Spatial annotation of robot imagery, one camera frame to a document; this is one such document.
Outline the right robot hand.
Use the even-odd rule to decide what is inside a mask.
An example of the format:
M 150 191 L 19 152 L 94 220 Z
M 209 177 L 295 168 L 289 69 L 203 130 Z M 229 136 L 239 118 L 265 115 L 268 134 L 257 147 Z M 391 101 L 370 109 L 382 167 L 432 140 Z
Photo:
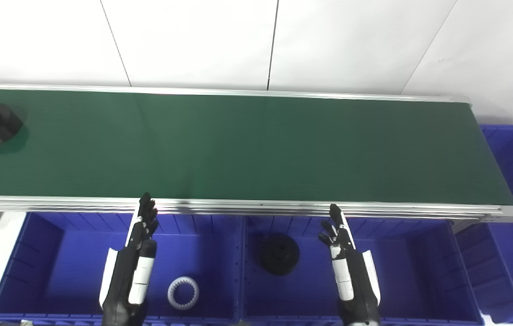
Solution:
M 318 239 L 328 247 L 338 289 L 338 316 L 344 326 L 379 326 L 381 291 L 370 250 L 357 250 L 342 209 L 332 203 L 331 221 L 322 220 Z

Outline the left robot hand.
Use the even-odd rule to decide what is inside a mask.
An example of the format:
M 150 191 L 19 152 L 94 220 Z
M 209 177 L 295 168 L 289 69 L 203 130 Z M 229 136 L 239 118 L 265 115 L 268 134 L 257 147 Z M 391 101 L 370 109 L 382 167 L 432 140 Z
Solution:
M 124 247 L 110 248 L 107 254 L 99 295 L 103 326 L 142 326 L 146 320 L 158 226 L 155 200 L 145 192 L 132 215 Z

